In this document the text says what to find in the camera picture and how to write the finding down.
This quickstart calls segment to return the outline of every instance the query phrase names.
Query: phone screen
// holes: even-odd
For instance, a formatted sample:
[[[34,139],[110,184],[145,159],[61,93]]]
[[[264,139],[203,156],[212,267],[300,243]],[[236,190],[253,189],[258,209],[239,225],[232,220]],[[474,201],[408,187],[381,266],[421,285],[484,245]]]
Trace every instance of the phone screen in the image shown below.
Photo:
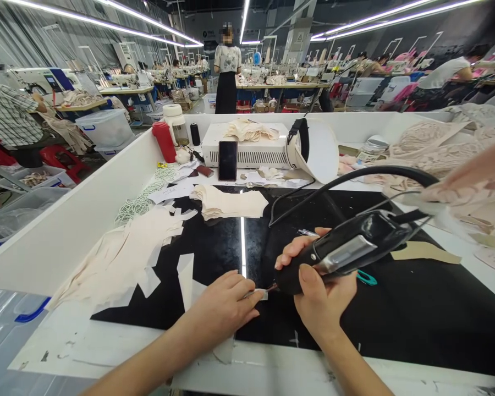
[[[238,143],[235,141],[218,143],[218,180],[237,179],[237,150]]]

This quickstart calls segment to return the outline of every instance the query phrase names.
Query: plaid shirt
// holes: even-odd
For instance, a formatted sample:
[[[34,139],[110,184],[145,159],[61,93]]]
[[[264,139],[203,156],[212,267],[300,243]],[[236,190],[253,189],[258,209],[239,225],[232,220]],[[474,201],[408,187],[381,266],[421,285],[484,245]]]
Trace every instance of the plaid shirt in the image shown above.
[[[28,114],[39,106],[18,91],[0,84],[0,139],[8,146],[25,146],[40,141],[42,128]]]

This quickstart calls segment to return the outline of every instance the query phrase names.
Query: black cutting mat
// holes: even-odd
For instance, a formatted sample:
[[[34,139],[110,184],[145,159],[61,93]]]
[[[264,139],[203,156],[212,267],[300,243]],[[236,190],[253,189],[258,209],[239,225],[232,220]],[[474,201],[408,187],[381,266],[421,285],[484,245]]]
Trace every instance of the black cutting mat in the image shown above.
[[[181,236],[161,250],[154,268],[161,284],[148,299],[137,287],[128,307],[107,309],[92,319],[167,329],[184,313],[177,272],[180,255],[195,254],[193,279],[202,284],[238,269],[265,288],[273,282],[277,255],[298,236],[298,229],[335,227],[384,199],[377,192],[329,191],[268,229],[271,204],[288,190],[260,191],[269,202],[263,218],[204,222],[198,214],[185,223]],[[309,193],[281,200],[276,216]],[[201,210],[201,202],[188,197],[176,199],[174,205],[182,211]],[[389,203],[383,208],[393,209]],[[436,244],[424,232],[413,240]],[[342,317],[343,329],[363,356],[495,375],[495,295],[462,265],[426,259],[394,261],[388,255],[364,270],[378,285],[358,282],[357,295]],[[300,348],[319,349],[291,296],[271,292],[257,309],[261,316],[238,330],[237,340],[294,347],[298,339]]]

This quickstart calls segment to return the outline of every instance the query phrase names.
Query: led light strip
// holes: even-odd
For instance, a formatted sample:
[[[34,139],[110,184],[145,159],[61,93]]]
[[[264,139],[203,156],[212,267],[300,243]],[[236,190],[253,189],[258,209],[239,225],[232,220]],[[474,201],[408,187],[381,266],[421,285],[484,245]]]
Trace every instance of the led light strip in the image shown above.
[[[476,3],[476,2],[479,2],[479,1],[482,1],[482,0],[466,0],[466,1],[463,1],[463,2],[459,2],[459,3],[453,3],[453,4],[450,4],[450,5],[445,5],[444,7],[434,8],[434,9],[431,9],[431,10],[423,11],[423,12],[418,13],[418,14],[404,16],[402,18],[394,19],[392,21],[387,21],[387,22],[380,23],[380,24],[377,24],[377,25],[362,27],[361,29],[356,29],[356,30],[352,30],[352,31],[349,31],[349,32],[340,33],[340,34],[337,34],[337,35],[328,37],[326,40],[328,41],[328,40],[332,40],[332,39],[339,39],[341,37],[346,37],[346,36],[356,35],[356,34],[367,32],[367,31],[371,31],[371,30],[381,29],[381,28],[385,28],[386,26],[397,25],[397,24],[400,24],[400,23],[403,23],[403,22],[414,20],[414,19],[425,18],[425,17],[428,17],[430,15],[434,15],[434,14],[438,14],[438,13],[441,13],[441,12],[449,11],[449,10],[452,10],[454,8],[466,6],[468,4]]]
[[[161,41],[161,42],[164,42],[166,44],[171,44],[173,46],[185,47],[185,45],[183,45],[181,43],[177,43],[177,42],[170,41],[170,40],[165,40],[164,38],[160,38],[160,37],[154,37],[154,36],[151,36],[147,33],[143,33],[143,32],[140,32],[140,31],[137,31],[134,29],[128,29],[126,27],[122,27],[119,25],[114,25],[114,24],[102,21],[100,19],[95,19],[95,18],[91,18],[89,16],[76,14],[76,13],[73,13],[73,12],[70,12],[70,11],[67,11],[64,9],[60,9],[60,8],[56,8],[56,7],[50,7],[48,5],[43,5],[43,4],[38,4],[38,3],[32,3],[32,2],[26,1],[26,0],[3,0],[3,1],[8,2],[8,3],[12,3],[12,4],[18,4],[20,6],[25,6],[28,8],[34,8],[34,9],[44,11],[44,12],[47,12],[50,14],[60,15],[62,17],[79,20],[79,21],[89,23],[92,25],[101,26],[103,28],[117,30],[117,31],[120,31],[123,33],[128,33],[128,34],[134,35],[134,36],[140,36],[140,37],[144,37],[144,38],[150,39],[150,40]]]
[[[248,18],[249,0],[244,0],[244,11],[242,12],[242,29],[240,29],[240,44],[244,38],[244,29],[246,28],[246,19]]]
[[[96,1],[101,3],[101,4],[104,4],[106,6],[113,7],[113,8],[115,8],[121,12],[124,12],[125,14],[132,15],[133,17],[141,19],[142,21],[150,23],[151,25],[154,25],[160,29],[167,30],[168,32],[172,33],[173,35],[179,36],[183,39],[186,39],[188,41],[193,42],[194,44],[197,44],[197,47],[203,47],[204,46],[203,43],[196,41],[194,38],[186,36],[183,33],[179,32],[178,30],[172,29],[172,27],[170,27],[170,26],[163,25],[162,23],[158,22],[157,20],[149,18],[146,15],[141,14],[141,13],[139,13],[139,12],[129,8],[129,7],[126,7],[122,4],[119,4],[115,1],[112,1],[112,0],[96,0]]]
[[[324,33],[316,34],[312,38],[313,39],[316,39],[317,37],[330,35],[332,33],[338,32],[338,31],[342,31],[342,30],[354,28],[354,27],[359,26],[359,25],[364,25],[364,24],[366,24],[368,22],[372,22],[374,20],[382,19],[384,17],[388,17],[389,15],[399,14],[400,12],[407,11],[408,9],[411,9],[411,8],[422,6],[424,4],[431,3],[433,1],[436,1],[436,0],[418,0],[418,1],[414,2],[414,3],[409,3],[409,4],[403,5],[403,6],[398,7],[398,8],[393,8],[391,10],[382,12],[381,14],[376,14],[376,15],[370,16],[368,18],[361,19],[359,21],[353,22],[351,24],[340,26],[340,27],[337,27],[335,29],[328,30],[328,31],[326,31]]]

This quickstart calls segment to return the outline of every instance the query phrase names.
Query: white t-shirt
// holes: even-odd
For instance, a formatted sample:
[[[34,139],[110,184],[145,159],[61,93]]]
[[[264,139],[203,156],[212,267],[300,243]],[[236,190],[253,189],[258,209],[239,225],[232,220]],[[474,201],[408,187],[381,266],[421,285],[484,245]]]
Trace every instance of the white t-shirt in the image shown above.
[[[214,53],[214,65],[220,68],[220,73],[237,72],[242,66],[242,54],[239,47],[219,45]]]
[[[471,67],[466,58],[451,59],[433,70],[424,81],[418,84],[418,88],[442,88],[457,72],[466,67]]]

